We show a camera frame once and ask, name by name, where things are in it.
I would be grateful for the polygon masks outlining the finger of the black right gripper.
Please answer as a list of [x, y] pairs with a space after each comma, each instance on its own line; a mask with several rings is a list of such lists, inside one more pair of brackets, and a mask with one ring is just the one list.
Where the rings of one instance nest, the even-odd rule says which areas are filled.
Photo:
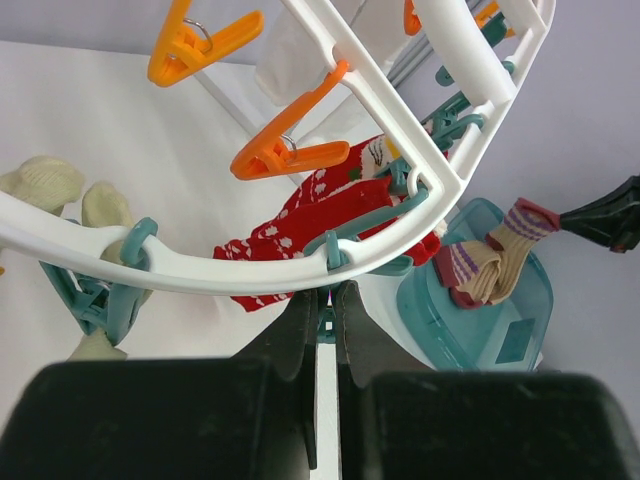
[[639, 239], [639, 176], [607, 195], [560, 215], [561, 229], [587, 240]]
[[614, 253], [626, 253], [639, 244], [639, 224], [574, 222], [567, 225], [567, 230], [587, 239]]

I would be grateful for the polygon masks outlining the white round clip hanger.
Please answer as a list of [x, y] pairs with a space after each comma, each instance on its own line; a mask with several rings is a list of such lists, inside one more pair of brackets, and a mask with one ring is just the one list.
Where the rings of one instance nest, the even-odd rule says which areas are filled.
[[331, 3], [290, 1], [287, 8], [314, 39], [330, 74], [247, 143], [233, 160], [235, 175], [273, 174], [287, 160], [284, 132], [344, 84], [408, 164], [400, 176], [400, 202], [390, 201], [388, 177], [365, 179], [319, 201], [285, 208], [239, 252], [210, 259], [171, 250], [157, 238], [150, 218], [133, 227], [86, 227], [3, 195], [4, 247], [52, 266], [56, 275], [75, 272], [107, 285], [105, 313], [94, 313], [79, 295], [70, 308], [103, 329], [110, 342], [127, 335], [148, 290], [258, 297], [407, 268], [410, 248], [436, 230], [466, 190], [548, 35], [556, 5], [500, 2], [519, 40], [514, 54], [500, 61], [464, 2], [417, 3], [431, 45], [472, 106], [454, 148], [437, 145], [435, 132], [419, 123]]

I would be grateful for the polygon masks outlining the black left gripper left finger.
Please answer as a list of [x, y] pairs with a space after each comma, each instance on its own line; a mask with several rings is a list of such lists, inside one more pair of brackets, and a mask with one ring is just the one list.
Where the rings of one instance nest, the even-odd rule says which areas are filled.
[[317, 467], [318, 294], [229, 358], [41, 370], [1, 437], [5, 479], [306, 479]]

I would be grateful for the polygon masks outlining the striped pink purple sock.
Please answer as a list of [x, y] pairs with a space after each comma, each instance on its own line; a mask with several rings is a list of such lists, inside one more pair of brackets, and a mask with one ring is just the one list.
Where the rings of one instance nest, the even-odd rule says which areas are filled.
[[434, 269], [456, 306], [497, 305], [515, 289], [531, 249], [559, 230], [558, 214], [520, 198], [484, 239], [441, 247]]

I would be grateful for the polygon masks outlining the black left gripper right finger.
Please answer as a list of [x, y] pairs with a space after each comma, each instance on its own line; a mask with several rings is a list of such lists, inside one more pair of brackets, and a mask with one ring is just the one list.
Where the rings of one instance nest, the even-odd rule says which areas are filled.
[[345, 479], [635, 479], [639, 446], [609, 389], [568, 373], [436, 372], [334, 292]]

